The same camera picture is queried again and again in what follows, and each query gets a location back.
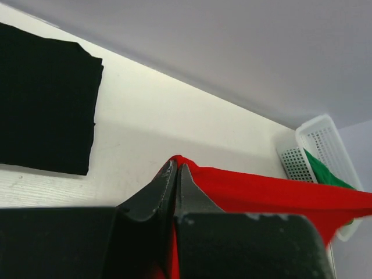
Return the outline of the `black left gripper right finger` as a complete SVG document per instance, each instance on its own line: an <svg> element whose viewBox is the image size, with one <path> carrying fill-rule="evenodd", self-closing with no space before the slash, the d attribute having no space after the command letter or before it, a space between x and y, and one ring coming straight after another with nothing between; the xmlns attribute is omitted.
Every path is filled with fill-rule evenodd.
<svg viewBox="0 0 372 279"><path fill-rule="evenodd" d="M184 164L176 209L181 278L333 278L327 250L305 217L227 213L195 183Z"/></svg>

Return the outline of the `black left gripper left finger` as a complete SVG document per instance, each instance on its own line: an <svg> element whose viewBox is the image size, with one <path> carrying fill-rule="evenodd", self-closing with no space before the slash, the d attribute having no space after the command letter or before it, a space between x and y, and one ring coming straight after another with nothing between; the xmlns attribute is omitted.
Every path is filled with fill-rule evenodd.
<svg viewBox="0 0 372 279"><path fill-rule="evenodd" d="M177 164L118 206L4 208L2 278L169 278Z"/></svg>

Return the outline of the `red t shirt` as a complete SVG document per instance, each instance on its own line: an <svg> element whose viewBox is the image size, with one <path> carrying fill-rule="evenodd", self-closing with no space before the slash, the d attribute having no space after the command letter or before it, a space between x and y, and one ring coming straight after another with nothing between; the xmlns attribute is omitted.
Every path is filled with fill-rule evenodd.
<svg viewBox="0 0 372 279"><path fill-rule="evenodd" d="M168 161L177 168L185 164L195 184L224 211L303 215L325 246L347 222L371 216L369 192L199 166L181 155Z"/></svg>

